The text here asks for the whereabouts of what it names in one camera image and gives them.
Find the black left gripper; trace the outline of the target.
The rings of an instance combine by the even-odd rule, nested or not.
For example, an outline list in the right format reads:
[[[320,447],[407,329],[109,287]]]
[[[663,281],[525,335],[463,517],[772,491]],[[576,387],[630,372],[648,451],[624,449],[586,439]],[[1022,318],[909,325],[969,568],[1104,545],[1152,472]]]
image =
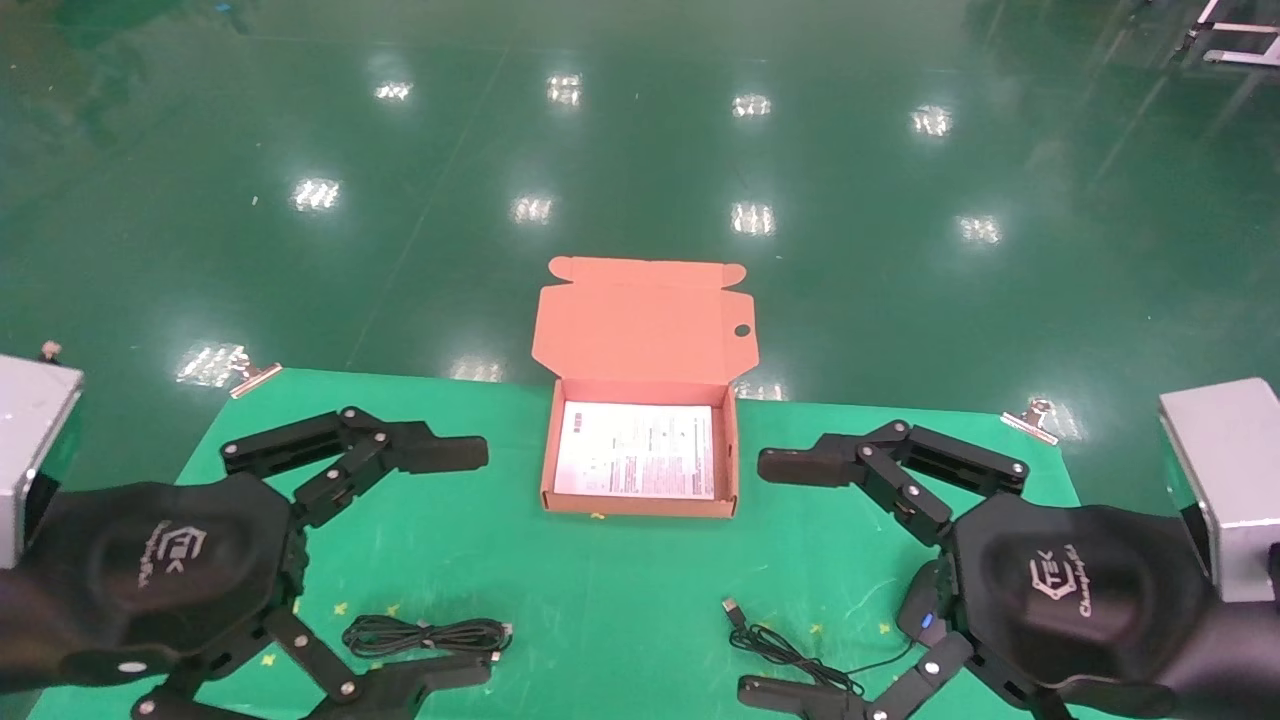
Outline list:
[[[52,500],[29,547],[32,689],[124,685],[180,667],[219,679],[268,634],[324,693],[311,719],[415,719],[430,694],[490,680],[490,618],[357,616],[340,639],[379,666],[356,674],[293,612],[275,611],[303,585],[301,527],[328,524],[393,471],[486,466],[481,436],[442,437],[425,421],[343,407],[233,439],[221,460],[233,477],[211,484]],[[292,503],[264,482],[320,461]]]

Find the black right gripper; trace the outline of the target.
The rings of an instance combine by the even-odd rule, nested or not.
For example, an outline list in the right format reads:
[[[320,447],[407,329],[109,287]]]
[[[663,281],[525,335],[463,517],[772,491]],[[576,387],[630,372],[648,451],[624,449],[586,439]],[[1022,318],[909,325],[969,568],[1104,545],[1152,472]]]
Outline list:
[[[968,669],[1033,719],[1071,719],[1068,705],[1123,717],[1174,711],[1164,671],[1213,597],[1179,520],[1032,503],[1019,497],[1024,461],[905,420],[824,433],[810,448],[763,448],[756,473],[774,484],[856,487],[922,544],[941,547],[951,633],[876,698],[745,675],[742,705],[799,719],[910,719]],[[988,500],[954,523],[918,475]]]

